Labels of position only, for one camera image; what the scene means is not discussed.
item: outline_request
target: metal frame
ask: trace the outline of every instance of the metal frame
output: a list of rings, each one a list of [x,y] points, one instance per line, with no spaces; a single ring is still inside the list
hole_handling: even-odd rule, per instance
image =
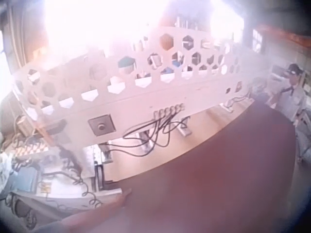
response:
[[[206,32],[159,27],[146,36],[148,41],[142,51],[134,51],[130,45],[119,50],[116,44],[109,50],[81,50],[66,56],[49,51],[16,72],[14,93],[34,128],[65,119],[68,124],[61,133],[70,138],[65,146],[80,150],[121,138],[128,129],[153,120],[154,112],[160,110],[182,104],[184,109],[179,109],[176,116],[181,119],[244,96],[255,77],[269,73],[270,64],[261,55],[229,40],[219,45]],[[183,46],[189,36],[193,48]],[[172,40],[172,48],[162,48],[163,38]],[[209,48],[202,46],[207,41]],[[177,52],[183,54],[179,67],[172,63]],[[193,64],[192,57],[198,53],[200,63]],[[148,64],[151,54],[160,57],[159,67]],[[130,73],[118,67],[124,57],[135,59]],[[184,71],[187,66],[192,71]],[[173,73],[162,72],[166,68]],[[39,73],[37,82],[30,82],[30,70]],[[150,75],[137,79],[141,73]],[[241,82],[242,88],[236,92]],[[36,102],[30,103],[29,93]],[[105,115],[111,116],[115,130],[96,136],[88,121]]]

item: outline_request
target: white machine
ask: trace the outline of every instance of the white machine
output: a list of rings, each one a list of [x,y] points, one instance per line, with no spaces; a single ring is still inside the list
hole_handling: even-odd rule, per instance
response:
[[[242,100],[253,79],[270,71],[263,56],[197,27],[155,26],[144,32],[134,41],[110,40],[101,48],[44,47],[13,74],[14,94],[26,116],[16,121],[14,168],[40,171],[40,191],[24,196],[62,205],[62,211],[97,207],[120,192],[103,176],[113,153],[144,157],[158,146],[159,133],[191,134],[191,115]],[[111,142],[119,138],[136,140],[140,153],[127,150],[133,145]],[[70,190],[67,199],[51,195],[51,185]],[[79,199],[79,205],[70,199]]]

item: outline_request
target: hexagonal cutout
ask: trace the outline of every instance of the hexagonal cutout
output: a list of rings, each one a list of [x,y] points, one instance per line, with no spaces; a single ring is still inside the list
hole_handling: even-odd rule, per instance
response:
[[[228,66],[227,65],[223,65],[222,66],[222,74],[225,75],[228,72]]]
[[[191,66],[186,66],[186,67],[184,67],[184,71],[185,72],[181,73],[181,77],[186,79],[186,80],[191,79],[193,68]]]
[[[239,81],[237,84],[237,87],[235,88],[235,93],[237,93],[241,90],[242,90],[242,81]]]
[[[16,81],[15,81],[15,84],[16,84],[17,90],[18,90],[20,93],[23,93],[23,92],[24,92],[23,83],[22,83],[20,80],[16,80]]]
[[[73,98],[69,97],[67,94],[61,94],[57,100],[62,108],[71,108],[74,104]]]
[[[122,78],[113,76],[110,78],[110,85],[107,89],[110,93],[120,94],[125,89],[125,82]]]
[[[161,81],[164,83],[170,83],[175,78],[175,73],[172,68],[166,67],[161,71]]]
[[[234,72],[234,65],[231,65],[231,66],[230,66],[229,72],[230,72],[231,74],[233,74],[233,72]]]
[[[152,69],[158,69],[159,67],[161,67],[163,64],[162,60],[163,60],[162,57],[157,53],[152,53],[147,58],[147,62]]]
[[[218,65],[213,65],[213,67],[212,67],[212,74],[217,74],[218,70],[219,70]]]
[[[118,67],[121,74],[130,74],[136,69],[135,59],[125,56],[118,61]]]
[[[31,83],[31,85],[37,85],[40,81],[40,73],[35,69],[30,69],[27,74],[27,79]]]
[[[160,45],[164,50],[170,50],[174,47],[174,39],[169,34],[164,34],[160,36]]]
[[[203,39],[201,40],[201,48],[209,50],[212,47],[212,43],[207,40],[207,39]]]
[[[27,108],[26,113],[32,120],[34,121],[38,120],[38,113],[34,108]]]
[[[137,74],[135,79],[135,85],[141,88],[146,88],[152,82],[152,77],[150,73],[146,73],[142,71],[141,73]]]
[[[196,52],[192,55],[192,64],[197,66],[200,63],[201,63],[201,54]]]
[[[92,102],[98,97],[98,90],[97,89],[91,89],[89,91],[81,93],[81,97],[83,100]]]
[[[34,91],[29,91],[27,93],[27,100],[31,105],[37,105],[37,103],[39,102],[39,98]]]
[[[44,106],[41,107],[43,114],[51,115],[54,112],[54,108],[50,102],[44,101]]]
[[[209,65],[213,64],[214,60],[215,60],[215,56],[212,55],[210,58],[207,59],[207,64],[209,64]]]
[[[180,67],[184,63],[184,60],[185,56],[180,51],[172,55],[172,65],[175,67]]]
[[[100,81],[107,76],[107,70],[104,65],[94,64],[89,69],[89,78]]]
[[[42,85],[42,92],[46,97],[54,97],[56,95],[56,88],[53,83],[44,83]]]
[[[202,65],[202,66],[200,66],[199,70],[207,70],[207,66],[206,65]]]
[[[191,36],[187,35],[183,38],[183,47],[186,50],[191,50],[194,47],[194,40]]]
[[[142,40],[139,40],[133,44],[133,51],[144,51],[144,43]]]
[[[222,54],[219,55],[219,57],[218,57],[218,64],[221,66],[221,65],[224,64],[224,62],[225,62],[225,56],[223,56]]]

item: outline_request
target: hand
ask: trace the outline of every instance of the hand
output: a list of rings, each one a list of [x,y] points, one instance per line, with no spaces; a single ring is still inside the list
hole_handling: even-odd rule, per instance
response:
[[[115,204],[118,207],[123,207],[125,205],[125,202],[127,200],[127,197],[132,193],[132,189],[127,189],[121,194],[118,194],[116,196],[116,199],[112,201],[113,204]]]

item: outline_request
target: hexagon pattern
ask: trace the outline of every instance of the hexagon pattern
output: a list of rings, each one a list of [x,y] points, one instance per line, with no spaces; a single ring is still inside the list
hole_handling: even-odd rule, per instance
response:
[[[183,38],[183,46],[186,50],[191,50],[194,47],[194,40],[191,36],[187,35]]]
[[[168,51],[174,46],[174,38],[169,34],[164,34],[160,36],[160,45],[164,50]]]
[[[201,63],[201,54],[196,52],[192,55],[192,64],[197,66],[200,63]]]
[[[202,32],[201,36],[199,33],[164,27],[130,45],[131,51],[121,50],[122,44],[114,50],[109,48],[111,51],[90,52],[68,63],[60,62],[49,70],[34,61],[27,64],[15,80],[15,89],[27,100],[24,106],[27,114],[36,120],[39,116],[35,107],[40,107],[45,115],[58,112],[59,116],[64,108],[79,109],[81,100],[85,104],[97,98],[105,102],[107,95],[120,100],[123,93],[128,98],[126,88],[135,87],[137,93],[133,95],[140,91],[146,93],[143,89],[153,86],[157,79],[161,82],[156,85],[175,85],[181,78],[191,82],[193,75],[213,74],[214,78],[225,78],[241,72],[238,45],[230,41],[219,43],[206,33]]]
[[[67,94],[62,94],[58,97],[59,105],[62,108],[71,108],[74,104],[73,98],[69,97]]]
[[[40,73],[35,69],[30,69],[27,74],[27,79],[31,85],[37,85],[40,80]]]

